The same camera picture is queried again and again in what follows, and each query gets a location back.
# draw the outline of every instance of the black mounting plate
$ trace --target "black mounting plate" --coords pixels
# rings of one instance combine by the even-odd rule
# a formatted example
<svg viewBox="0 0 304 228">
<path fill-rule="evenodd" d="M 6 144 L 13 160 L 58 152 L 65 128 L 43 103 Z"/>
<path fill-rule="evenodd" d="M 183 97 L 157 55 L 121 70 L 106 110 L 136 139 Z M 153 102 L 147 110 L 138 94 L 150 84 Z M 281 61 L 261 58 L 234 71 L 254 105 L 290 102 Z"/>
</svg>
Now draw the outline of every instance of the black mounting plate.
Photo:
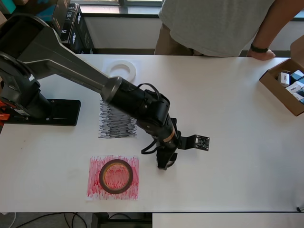
<svg viewBox="0 0 304 228">
<path fill-rule="evenodd" d="M 78 100 L 48 99 L 52 105 L 52 113 L 45 119 L 36 119 L 30 116 L 13 116 L 5 124 L 31 124 L 53 126 L 76 126 L 81 102 Z"/>
</svg>

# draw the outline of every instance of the white table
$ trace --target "white table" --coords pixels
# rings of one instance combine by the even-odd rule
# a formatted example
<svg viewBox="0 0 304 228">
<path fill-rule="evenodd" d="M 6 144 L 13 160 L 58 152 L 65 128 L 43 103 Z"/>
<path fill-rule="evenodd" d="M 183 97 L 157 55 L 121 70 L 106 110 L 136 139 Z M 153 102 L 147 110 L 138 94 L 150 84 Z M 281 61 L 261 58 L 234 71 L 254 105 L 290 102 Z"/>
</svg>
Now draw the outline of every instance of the white table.
<svg viewBox="0 0 304 228">
<path fill-rule="evenodd" d="M 295 213 L 153 213 L 153 228 L 303 228 Z"/>
<path fill-rule="evenodd" d="M 304 115 L 293 116 L 258 80 L 283 61 L 251 58 L 84 55 L 137 59 L 134 81 L 171 101 L 184 136 L 209 136 L 209 152 L 179 151 L 157 169 L 141 155 L 151 137 L 99 139 L 99 95 L 59 76 L 42 79 L 46 98 L 79 99 L 76 127 L 6 124 L 0 135 L 0 211 L 295 211 L 304 204 Z M 92 155 L 137 155 L 137 201 L 86 201 Z"/>
</svg>

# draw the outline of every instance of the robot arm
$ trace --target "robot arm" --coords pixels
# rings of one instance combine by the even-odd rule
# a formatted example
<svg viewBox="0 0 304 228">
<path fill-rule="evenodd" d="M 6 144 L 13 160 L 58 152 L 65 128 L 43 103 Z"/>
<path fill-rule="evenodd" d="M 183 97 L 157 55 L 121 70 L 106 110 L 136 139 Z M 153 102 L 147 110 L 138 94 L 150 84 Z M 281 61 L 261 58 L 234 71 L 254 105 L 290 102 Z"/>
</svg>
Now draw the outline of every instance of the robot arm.
<svg viewBox="0 0 304 228">
<path fill-rule="evenodd" d="M 208 150 L 209 139 L 181 137 L 176 119 L 168 111 L 169 100 L 154 91 L 141 90 L 121 77 L 108 78 L 65 48 L 55 33 L 40 19 L 26 15 L 10 18 L 0 28 L 0 75 L 5 82 L 1 100 L 35 118 L 46 118 L 51 107 L 39 90 L 41 79 L 58 74 L 99 93 L 103 100 L 137 119 L 137 125 L 154 141 L 143 154 L 157 151 L 159 169 L 167 169 L 177 157 L 176 149 Z M 150 152 L 147 150 L 156 144 Z"/>
</svg>

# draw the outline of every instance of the black box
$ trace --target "black box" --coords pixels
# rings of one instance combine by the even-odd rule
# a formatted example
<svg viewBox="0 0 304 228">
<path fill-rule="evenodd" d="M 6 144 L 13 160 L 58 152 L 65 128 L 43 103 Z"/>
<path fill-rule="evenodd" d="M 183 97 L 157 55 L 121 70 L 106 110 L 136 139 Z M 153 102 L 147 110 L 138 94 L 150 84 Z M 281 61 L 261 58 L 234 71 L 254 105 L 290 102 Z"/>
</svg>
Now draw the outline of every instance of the black box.
<svg viewBox="0 0 304 228">
<path fill-rule="evenodd" d="M 71 21 L 65 21 L 61 32 L 62 44 L 76 54 L 90 54 L 90 50 L 85 48 L 81 42 L 80 35 Z"/>
<path fill-rule="evenodd" d="M 75 23 L 76 29 L 78 30 L 78 33 L 80 35 L 80 38 L 81 38 L 82 43 L 84 44 L 85 48 L 87 48 L 87 49 L 94 48 L 89 30 L 87 29 L 87 26 L 86 26 L 85 18 L 82 17 L 79 4 L 71 3 L 68 6 L 66 20 L 72 21 Z"/>
<path fill-rule="evenodd" d="M 61 34 L 70 0 L 29 0 L 14 13 L 29 13 L 44 20 L 58 35 Z"/>
</svg>

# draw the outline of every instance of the gray t-shirt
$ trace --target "gray t-shirt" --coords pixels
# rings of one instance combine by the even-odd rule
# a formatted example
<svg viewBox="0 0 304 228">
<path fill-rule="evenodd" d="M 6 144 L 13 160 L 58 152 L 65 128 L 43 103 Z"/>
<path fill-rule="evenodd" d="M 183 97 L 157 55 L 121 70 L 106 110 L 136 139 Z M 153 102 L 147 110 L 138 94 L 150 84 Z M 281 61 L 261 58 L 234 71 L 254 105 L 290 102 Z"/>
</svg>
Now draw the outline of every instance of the gray t-shirt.
<svg viewBox="0 0 304 228">
<path fill-rule="evenodd" d="M 180 44 L 207 56 L 239 56 L 275 0 L 164 0 L 159 17 Z"/>
</svg>

